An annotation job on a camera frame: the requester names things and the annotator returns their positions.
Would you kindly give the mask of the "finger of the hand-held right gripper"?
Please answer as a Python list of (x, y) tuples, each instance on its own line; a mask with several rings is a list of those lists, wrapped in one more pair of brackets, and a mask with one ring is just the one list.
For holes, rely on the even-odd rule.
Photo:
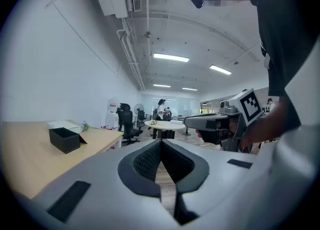
[(185, 117), (184, 125), (197, 130), (216, 131), (218, 129), (217, 122), (228, 119), (229, 116), (225, 114), (202, 114)]

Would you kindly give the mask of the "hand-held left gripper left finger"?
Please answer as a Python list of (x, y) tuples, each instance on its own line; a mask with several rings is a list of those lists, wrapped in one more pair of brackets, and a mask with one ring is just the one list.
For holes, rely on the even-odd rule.
[(121, 181), (121, 159), (151, 141), (95, 154), (49, 183), (32, 201), (47, 210), (75, 181), (90, 187), (66, 221), (73, 230), (175, 230), (179, 223), (159, 198), (133, 193)]

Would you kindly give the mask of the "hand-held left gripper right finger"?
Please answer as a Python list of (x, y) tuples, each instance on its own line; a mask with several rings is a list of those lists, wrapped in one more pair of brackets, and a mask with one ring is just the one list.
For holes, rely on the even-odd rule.
[(257, 155), (211, 150), (178, 140), (163, 140), (191, 171), (176, 183), (175, 218), (163, 220), (171, 230), (258, 230), (254, 207), (270, 165), (270, 146)]

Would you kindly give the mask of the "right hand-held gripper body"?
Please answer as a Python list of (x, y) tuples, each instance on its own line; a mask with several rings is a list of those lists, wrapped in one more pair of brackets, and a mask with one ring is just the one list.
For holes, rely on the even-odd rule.
[(253, 89), (220, 102), (219, 111), (207, 120), (206, 130), (200, 130), (203, 141), (220, 145), (224, 151), (250, 152), (252, 145), (242, 147), (245, 134), (263, 111)]

